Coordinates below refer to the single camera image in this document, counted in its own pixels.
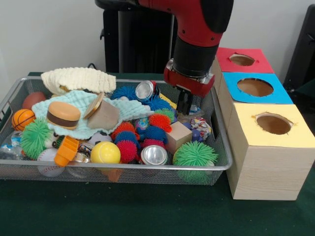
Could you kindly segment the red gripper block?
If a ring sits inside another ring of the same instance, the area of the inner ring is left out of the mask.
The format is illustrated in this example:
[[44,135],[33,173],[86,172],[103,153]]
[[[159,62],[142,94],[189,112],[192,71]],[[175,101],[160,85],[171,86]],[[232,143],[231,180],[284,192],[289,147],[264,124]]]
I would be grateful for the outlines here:
[[209,72],[204,78],[187,77],[175,70],[173,59],[170,59],[164,69],[164,81],[174,87],[181,88],[177,111],[188,115],[193,102],[193,95],[205,97],[214,85],[215,75]]

